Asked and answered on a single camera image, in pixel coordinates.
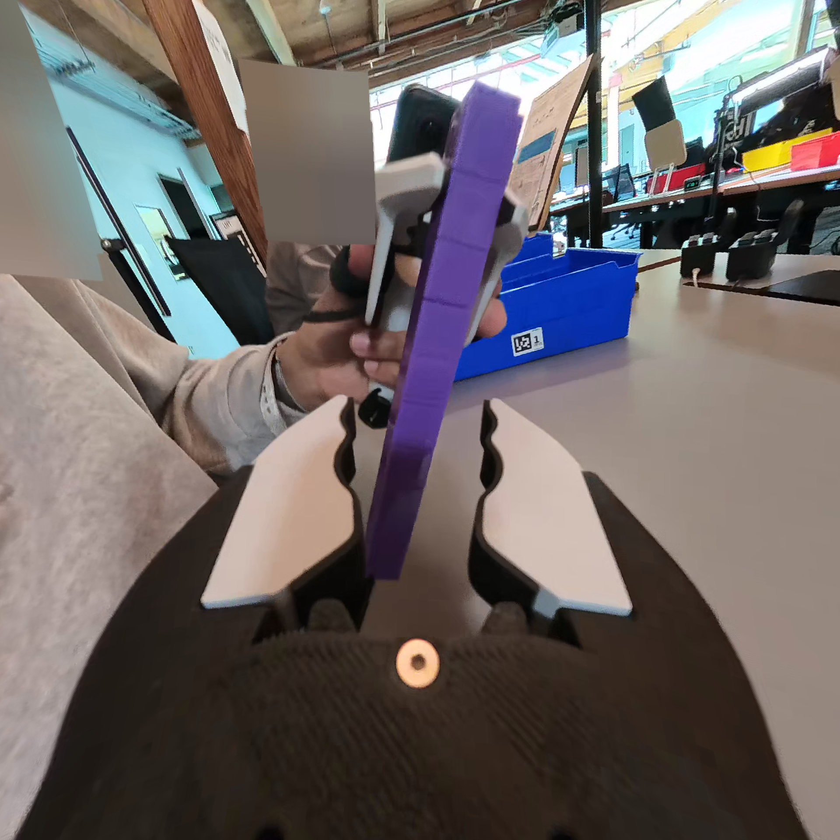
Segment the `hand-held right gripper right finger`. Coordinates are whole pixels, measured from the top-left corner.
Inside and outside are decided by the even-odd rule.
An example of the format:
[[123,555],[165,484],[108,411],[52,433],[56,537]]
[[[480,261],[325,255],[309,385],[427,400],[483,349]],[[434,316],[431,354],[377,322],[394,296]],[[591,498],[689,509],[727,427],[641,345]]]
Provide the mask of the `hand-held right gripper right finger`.
[[558,610],[629,617],[633,604],[578,461],[502,400],[486,400],[479,440],[483,492],[468,576],[487,604],[527,617]]

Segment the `purple block bar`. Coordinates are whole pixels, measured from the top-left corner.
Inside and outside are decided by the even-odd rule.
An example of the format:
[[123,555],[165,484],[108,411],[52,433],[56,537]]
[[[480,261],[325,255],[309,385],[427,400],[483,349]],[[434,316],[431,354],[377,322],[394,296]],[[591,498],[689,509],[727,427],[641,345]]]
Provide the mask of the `purple block bar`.
[[403,570],[471,314],[508,187],[519,100],[477,83],[449,132],[366,533],[367,574]]

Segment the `person's left forearm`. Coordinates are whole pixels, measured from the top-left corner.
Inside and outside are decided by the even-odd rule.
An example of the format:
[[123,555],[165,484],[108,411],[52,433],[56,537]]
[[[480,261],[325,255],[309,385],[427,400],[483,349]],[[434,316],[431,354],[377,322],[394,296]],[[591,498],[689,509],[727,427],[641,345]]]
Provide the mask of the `person's left forearm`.
[[164,400],[161,428],[207,474],[250,466],[308,414],[293,397],[279,351],[292,333],[219,360],[189,360]]

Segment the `person's left hand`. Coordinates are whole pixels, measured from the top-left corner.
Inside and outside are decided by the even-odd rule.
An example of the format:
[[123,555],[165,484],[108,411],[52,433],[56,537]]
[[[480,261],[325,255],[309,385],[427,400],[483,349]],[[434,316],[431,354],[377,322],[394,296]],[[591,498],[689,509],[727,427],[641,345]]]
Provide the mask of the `person's left hand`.
[[[372,245],[350,245],[350,270],[357,278],[369,279],[373,252]],[[361,402],[372,385],[394,388],[406,345],[407,332],[377,338],[363,318],[338,320],[336,312],[350,309],[352,300],[331,279],[329,284],[308,322],[291,332],[278,353],[290,392],[308,412],[339,395]]]

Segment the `blue storage bin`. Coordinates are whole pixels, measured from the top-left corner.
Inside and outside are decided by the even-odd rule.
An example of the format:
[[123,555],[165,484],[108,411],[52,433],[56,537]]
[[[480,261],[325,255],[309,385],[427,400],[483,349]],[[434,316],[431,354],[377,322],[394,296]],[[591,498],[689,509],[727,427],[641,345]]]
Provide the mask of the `blue storage bin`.
[[603,248],[555,255],[550,234],[527,238],[501,273],[506,327],[465,347],[455,381],[624,339],[640,257]]

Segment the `brown cardboard sheet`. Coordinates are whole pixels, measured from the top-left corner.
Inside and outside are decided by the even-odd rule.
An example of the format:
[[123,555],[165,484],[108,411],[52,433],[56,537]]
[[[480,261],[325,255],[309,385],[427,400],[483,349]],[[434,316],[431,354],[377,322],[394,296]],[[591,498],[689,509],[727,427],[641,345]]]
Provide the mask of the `brown cardboard sheet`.
[[546,224],[562,165],[562,147],[596,65],[586,57],[531,104],[508,188],[527,211],[528,231]]

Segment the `black pole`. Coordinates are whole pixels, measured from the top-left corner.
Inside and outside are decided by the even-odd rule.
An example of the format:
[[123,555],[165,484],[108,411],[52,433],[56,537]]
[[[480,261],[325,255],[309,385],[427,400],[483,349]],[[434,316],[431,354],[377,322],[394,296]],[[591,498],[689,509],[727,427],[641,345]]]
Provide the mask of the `black pole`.
[[592,249],[601,249],[603,246],[601,1],[584,1],[584,26],[586,53],[591,58],[591,73],[586,86],[589,179],[587,244]]

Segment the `black and beige panel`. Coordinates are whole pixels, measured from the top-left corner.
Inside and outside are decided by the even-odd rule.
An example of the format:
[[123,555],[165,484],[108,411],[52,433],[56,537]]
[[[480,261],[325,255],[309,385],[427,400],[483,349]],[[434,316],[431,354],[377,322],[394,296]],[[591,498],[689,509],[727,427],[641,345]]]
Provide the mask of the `black and beige panel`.
[[633,105],[645,129],[644,144],[652,172],[686,162],[684,131],[665,77],[660,77],[633,95]]

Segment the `black fabric chair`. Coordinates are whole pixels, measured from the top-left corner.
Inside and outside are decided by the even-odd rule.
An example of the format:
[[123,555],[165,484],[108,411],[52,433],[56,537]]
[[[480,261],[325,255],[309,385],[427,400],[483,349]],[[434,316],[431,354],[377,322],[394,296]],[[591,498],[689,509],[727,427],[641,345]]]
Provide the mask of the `black fabric chair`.
[[166,237],[165,242],[240,345],[275,337],[266,280],[238,239]]

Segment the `white paper sheet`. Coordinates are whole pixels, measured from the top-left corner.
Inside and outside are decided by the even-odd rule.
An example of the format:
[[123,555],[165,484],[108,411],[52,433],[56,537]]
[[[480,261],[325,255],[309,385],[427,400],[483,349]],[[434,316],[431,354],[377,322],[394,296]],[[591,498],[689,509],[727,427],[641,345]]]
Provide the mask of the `white paper sheet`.
[[203,2],[193,1],[193,6],[234,121],[237,127],[249,137],[245,95],[223,31],[215,16]]

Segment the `long wooden desk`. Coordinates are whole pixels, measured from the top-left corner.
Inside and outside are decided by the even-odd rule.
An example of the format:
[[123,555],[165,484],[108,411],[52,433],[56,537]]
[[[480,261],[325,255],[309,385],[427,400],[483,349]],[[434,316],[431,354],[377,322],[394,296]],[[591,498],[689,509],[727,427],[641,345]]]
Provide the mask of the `long wooden desk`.
[[[732,207],[737,214],[736,236],[748,230],[777,228],[786,208],[802,200],[803,209],[786,249],[806,255],[817,234],[817,250],[826,249],[830,235],[838,235],[838,165],[807,171],[777,167],[757,174],[735,174],[721,182],[715,225]],[[641,194],[607,203],[602,210],[602,247],[607,249],[664,249],[680,246],[706,230],[711,184],[707,178],[693,190]]]

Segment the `yellow storage bin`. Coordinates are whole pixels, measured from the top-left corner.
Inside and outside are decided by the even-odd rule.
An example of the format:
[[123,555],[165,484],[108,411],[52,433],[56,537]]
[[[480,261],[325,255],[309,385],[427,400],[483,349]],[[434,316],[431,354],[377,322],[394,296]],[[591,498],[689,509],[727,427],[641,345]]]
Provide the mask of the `yellow storage bin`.
[[810,140],[820,139],[825,132],[809,133],[790,140],[772,143],[755,150],[743,152],[741,163],[746,172],[761,172],[788,165],[791,162],[792,149]]

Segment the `black flat pad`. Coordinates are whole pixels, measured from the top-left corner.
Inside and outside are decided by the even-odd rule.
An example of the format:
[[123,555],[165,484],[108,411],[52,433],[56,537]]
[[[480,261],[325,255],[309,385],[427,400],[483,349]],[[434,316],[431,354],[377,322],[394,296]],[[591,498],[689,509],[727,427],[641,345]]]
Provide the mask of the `black flat pad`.
[[763,290],[763,294],[769,298],[784,298],[838,307],[839,270],[824,269],[773,283]]

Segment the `black monitor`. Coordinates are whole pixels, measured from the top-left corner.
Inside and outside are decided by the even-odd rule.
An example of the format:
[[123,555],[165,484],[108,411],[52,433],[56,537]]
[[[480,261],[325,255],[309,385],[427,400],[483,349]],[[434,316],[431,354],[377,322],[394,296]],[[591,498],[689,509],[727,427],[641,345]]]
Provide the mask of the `black monitor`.
[[732,98],[735,134],[728,145],[747,152],[823,130],[837,119],[831,85],[821,65],[768,75]]

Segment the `metal wall rail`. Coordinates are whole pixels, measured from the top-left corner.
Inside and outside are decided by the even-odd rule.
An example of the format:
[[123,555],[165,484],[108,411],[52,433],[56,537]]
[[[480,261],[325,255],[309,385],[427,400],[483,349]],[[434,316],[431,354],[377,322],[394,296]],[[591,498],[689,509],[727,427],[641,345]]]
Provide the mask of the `metal wall rail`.
[[200,140],[197,129],[143,93],[108,75],[89,59],[35,39],[35,48],[47,76],[59,84],[123,112],[161,133],[183,141]]

